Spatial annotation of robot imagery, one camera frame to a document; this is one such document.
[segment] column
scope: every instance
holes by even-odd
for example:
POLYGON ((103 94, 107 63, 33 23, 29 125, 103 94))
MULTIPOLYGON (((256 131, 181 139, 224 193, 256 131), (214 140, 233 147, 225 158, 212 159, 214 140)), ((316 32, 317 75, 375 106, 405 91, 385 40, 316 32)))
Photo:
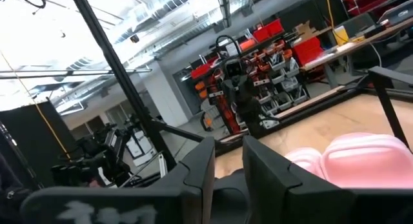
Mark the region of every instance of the column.
POLYGON ((140 77, 163 120, 173 127, 187 123, 188 118, 184 108, 174 94, 159 63, 153 62, 148 66, 152 72, 140 74, 140 77))

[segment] fluorescent light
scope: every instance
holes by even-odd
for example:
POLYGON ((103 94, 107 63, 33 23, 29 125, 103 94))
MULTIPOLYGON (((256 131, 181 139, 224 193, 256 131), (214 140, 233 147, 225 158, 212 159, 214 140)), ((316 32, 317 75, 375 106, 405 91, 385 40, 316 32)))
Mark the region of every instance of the fluorescent light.
POLYGON ((67 111, 62 112, 62 113, 59 113, 59 114, 60 114, 60 116, 64 116, 64 115, 69 115, 69 114, 73 114, 73 113, 76 113, 76 112, 82 111, 82 110, 84 110, 84 109, 85 109, 85 108, 80 107, 80 108, 73 109, 73 110, 67 110, 67 111))

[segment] computer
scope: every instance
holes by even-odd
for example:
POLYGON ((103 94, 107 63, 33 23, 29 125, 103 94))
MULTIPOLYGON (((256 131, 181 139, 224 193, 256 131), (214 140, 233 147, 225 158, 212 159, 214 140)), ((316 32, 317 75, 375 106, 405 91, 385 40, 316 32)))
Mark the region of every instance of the computer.
POLYGON ((46 188, 23 204, 30 224, 208 224, 215 140, 205 138, 165 177, 147 188, 46 188))
POLYGON ((380 18, 378 23, 386 20, 389 21, 390 26, 397 25, 409 18, 413 17, 413 0, 408 0, 394 8, 387 10, 380 18))
POLYGON ((246 136, 250 223, 412 223, 413 189, 342 189, 246 136))

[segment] window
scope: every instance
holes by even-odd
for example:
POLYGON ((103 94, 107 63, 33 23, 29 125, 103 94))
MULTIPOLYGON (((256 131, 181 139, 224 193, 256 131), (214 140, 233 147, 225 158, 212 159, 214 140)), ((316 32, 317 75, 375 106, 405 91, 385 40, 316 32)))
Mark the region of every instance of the window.
POLYGON ((117 128, 125 127, 125 121, 128 119, 128 117, 121 105, 117 105, 111 108, 110 110, 106 111, 106 114, 110 122, 117 125, 117 128))
POLYGON ((103 123, 102 119, 99 116, 88 121, 86 124, 89 126, 89 130, 92 132, 101 130, 103 127, 105 127, 105 124, 103 123))
POLYGON ((86 122, 85 124, 79 125, 78 127, 74 128, 70 131, 70 133, 75 138, 75 140, 79 140, 82 137, 93 134, 95 131, 101 130, 103 127, 105 127, 105 124, 103 123, 102 119, 97 116, 92 120, 86 122))
POLYGON ((135 113, 134 109, 132 108, 132 105, 130 105, 128 100, 122 102, 120 105, 123 108, 123 110, 125 111, 125 114, 126 114, 127 117, 129 117, 130 114, 135 113))

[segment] black panel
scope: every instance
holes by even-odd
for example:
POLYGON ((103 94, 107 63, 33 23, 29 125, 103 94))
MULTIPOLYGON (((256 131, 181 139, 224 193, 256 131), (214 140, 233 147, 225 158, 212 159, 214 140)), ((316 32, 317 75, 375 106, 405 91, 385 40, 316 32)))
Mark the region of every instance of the black panel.
POLYGON ((39 189, 37 183, 32 179, 28 170, 17 157, 17 154, 13 151, 12 146, 9 145, 9 142, 2 134, 0 134, 0 154, 2 154, 6 159, 8 166, 10 166, 15 176, 25 188, 30 188, 32 190, 39 189))
MULTIPOLYGON (((50 102, 38 105, 65 148, 75 148, 74 138, 53 105, 50 102)), ((17 143, 38 180, 45 187, 53 186, 50 168, 61 163, 57 157, 63 150, 36 107, 29 105, 0 112, 0 121, 17 143)))

